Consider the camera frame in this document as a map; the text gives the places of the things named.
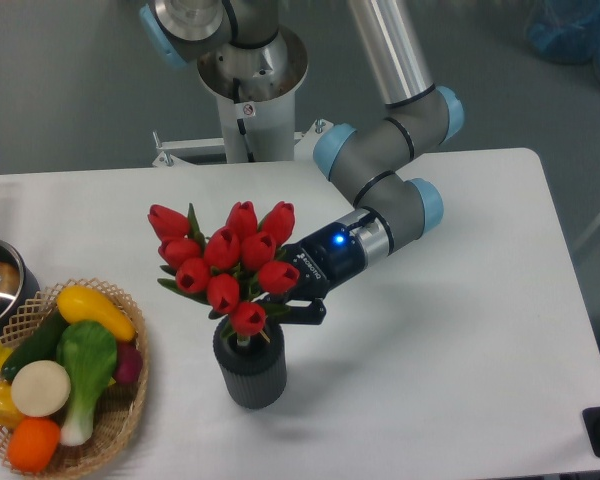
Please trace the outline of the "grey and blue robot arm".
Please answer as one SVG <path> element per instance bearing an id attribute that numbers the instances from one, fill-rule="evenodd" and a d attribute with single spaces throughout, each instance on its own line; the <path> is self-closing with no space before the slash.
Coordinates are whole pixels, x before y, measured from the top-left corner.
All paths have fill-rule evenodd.
<path id="1" fill-rule="evenodd" d="M 398 172 L 458 132 L 462 104 L 433 82 L 404 2 L 352 1 L 349 10 L 387 115 L 366 133 L 347 124 L 318 130 L 313 160 L 353 210 L 295 244 L 280 241 L 278 260 L 258 273 L 237 266 L 247 303 L 232 314 L 236 327 L 321 323 L 329 291 L 442 219 L 437 189 Z M 293 157 L 294 94 L 308 57 L 276 2 L 151 1 L 140 19 L 168 63 L 197 66 L 217 101 L 228 162 Z"/>

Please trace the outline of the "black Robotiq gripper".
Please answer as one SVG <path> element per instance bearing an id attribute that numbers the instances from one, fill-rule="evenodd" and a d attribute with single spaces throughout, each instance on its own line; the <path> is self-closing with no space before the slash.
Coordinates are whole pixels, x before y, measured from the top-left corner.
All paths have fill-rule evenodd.
<path id="1" fill-rule="evenodd" d="M 282 297 L 311 301 L 304 306 L 263 301 L 267 320 L 283 325 L 321 325 L 326 307 L 320 299 L 367 266 L 361 241 L 342 223 L 331 223 L 285 246 L 283 260 L 299 271 L 299 279 Z"/>

